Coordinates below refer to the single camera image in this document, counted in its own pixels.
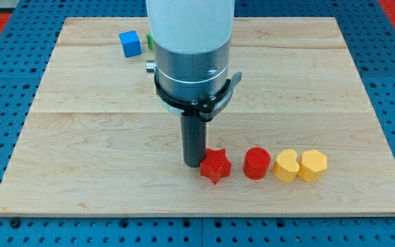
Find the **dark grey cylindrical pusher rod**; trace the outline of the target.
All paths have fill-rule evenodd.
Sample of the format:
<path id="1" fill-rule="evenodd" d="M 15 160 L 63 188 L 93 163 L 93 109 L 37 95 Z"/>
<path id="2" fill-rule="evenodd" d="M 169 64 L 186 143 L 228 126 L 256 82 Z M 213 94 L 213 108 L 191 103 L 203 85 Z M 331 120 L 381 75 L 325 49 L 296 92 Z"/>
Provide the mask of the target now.
<path id="1" fill-rule="evenodd" d="M 206 156 L 206 123 L 196 116 L 181 116 L 184 163 L 199 167 Z"/>

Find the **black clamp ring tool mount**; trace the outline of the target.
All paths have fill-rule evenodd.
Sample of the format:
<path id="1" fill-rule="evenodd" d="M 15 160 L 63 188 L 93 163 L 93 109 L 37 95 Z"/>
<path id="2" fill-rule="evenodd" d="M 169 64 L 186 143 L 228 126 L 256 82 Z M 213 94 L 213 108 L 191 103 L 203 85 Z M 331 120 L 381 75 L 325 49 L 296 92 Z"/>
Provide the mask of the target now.
<path id="1" fill-rule="evenodd" d="M 201 101 L 183 101 L 168 95 L 156 78 L 154 84 L 158 100 L 167 111 L 177 116 L 198 117 L 203 122 L 209 122 L 228 105 L 242 75 L 241 71 L 236 72 L 231 79 L 226 80 L 218 93 Z"/>

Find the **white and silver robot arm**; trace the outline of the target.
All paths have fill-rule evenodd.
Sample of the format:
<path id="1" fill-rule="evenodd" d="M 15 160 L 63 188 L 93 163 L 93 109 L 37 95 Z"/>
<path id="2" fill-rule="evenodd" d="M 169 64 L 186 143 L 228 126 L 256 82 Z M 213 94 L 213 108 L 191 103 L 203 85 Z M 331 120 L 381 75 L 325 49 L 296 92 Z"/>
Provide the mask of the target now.
<path id="1" fill-rule="evenodd" d="M 206 156 L 206 125 L 229 103 L 242 74 L 228 75 L 235 0 L 148 0 L 154 84 L 180 117 L 184 163 Z"/>

